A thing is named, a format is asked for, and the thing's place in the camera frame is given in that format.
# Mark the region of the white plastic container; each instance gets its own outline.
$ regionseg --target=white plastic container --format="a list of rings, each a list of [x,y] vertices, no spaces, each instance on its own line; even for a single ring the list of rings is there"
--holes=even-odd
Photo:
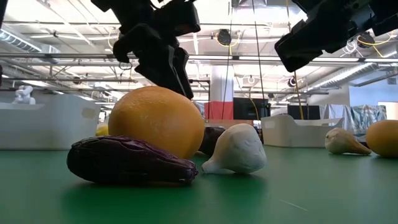
[[[261,118],[264,144],[277,147],[325,147],[326,134],[343,127],[343,118],[294,120],[289,115]]]
[[[0,150],[69,150],[95,135],[100,106],[73,95],[45,105],[0,103]]]

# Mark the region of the green tabletop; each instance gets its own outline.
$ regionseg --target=green tabletop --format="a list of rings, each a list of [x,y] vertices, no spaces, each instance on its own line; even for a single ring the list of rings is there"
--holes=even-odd
[[[0,223],[397,223],[398,161],[267,147],[250,176],[200,173],[191,187],[105,187],[63,151],[0,151]],[[205,157],[194,159],[197,167]]]

